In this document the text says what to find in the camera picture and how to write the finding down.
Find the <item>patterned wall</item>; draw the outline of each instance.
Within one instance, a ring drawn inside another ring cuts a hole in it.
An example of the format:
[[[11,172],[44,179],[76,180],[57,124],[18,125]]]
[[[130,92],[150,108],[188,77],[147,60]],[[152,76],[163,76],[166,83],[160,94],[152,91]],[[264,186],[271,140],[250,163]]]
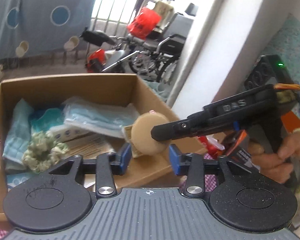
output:
[[[293,80],[300,83],[300,22],[289,15],[282,28],[272,38],[263,54],[278,54]]]

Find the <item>cardboard box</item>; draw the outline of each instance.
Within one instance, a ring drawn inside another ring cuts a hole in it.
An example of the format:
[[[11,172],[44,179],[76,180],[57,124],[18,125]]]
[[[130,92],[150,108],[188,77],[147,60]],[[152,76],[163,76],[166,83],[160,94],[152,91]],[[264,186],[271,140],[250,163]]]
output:
[[[4,140],[10,127],[12,111],[21,98],[32,107],[48,108],[59,106],[71,96],[79,96],[88,101],[127,106],[133,103],[140,114],[150,110],[164,114],[170,121],[178,117],[165,105],[145,83],[134,74],[75,74],[38,76],[5,80],[0,84],[0,139],[2,155]],[[123,140],[112,138],[110,143],[118,149]],[[205,149],[196,138],[183,138],[174,143],[184,153],[203,153]],[[4,163],[0,165],[0,228],[8,229],[9,224],[2,210],[2,201],[7,194]],[[115,176],[116,185],[121,187],[140,187],[152,181],[168,185],[171,176],[168,152],[161,155],[142,156],[132,159],[124,176]]]

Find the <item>gray ribbed plate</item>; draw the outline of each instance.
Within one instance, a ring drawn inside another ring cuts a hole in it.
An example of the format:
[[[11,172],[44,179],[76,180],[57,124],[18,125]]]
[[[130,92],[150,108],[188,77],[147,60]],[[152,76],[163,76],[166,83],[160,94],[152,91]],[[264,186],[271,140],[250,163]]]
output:
[[[100,199],[89,215],[64,231],[31,235],[12,231],[13,240],[297,240],[288,229],[251,234],[215,219],[203,201],[183,197],[178,189],[131,189]]]

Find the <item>blue blanket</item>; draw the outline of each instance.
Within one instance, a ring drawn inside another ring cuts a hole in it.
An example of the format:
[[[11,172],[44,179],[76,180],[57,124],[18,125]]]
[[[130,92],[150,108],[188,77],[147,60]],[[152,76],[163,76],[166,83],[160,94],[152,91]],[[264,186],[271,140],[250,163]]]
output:
[[[90,26],[95,0],[0,0],[0,59],[63,50]]]

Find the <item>round sponge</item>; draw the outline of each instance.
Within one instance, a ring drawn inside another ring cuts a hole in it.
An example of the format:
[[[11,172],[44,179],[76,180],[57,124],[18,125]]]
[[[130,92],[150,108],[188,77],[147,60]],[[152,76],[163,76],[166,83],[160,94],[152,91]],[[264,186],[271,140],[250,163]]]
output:
[[[131,129],[131,142],[136,149],[145,155],[155,155],[163,152],[171,140],[156,141],[151,137],[151,130],[155,125],[168,123],[163,114],[145,113],[138,117]]]

